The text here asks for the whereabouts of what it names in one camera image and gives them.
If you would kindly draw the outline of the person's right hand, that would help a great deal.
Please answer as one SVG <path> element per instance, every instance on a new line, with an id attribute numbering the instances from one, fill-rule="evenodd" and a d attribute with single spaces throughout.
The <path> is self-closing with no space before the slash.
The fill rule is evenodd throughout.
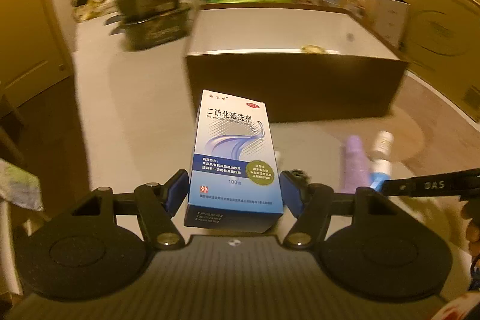
<path id="1" fill-rule="evenodd" d="M 468 220 L 465 238 L 469 242 L 469 254 L 479 255 L 479 199 L 468 201 L 461 210 L 461 217 Z"/>

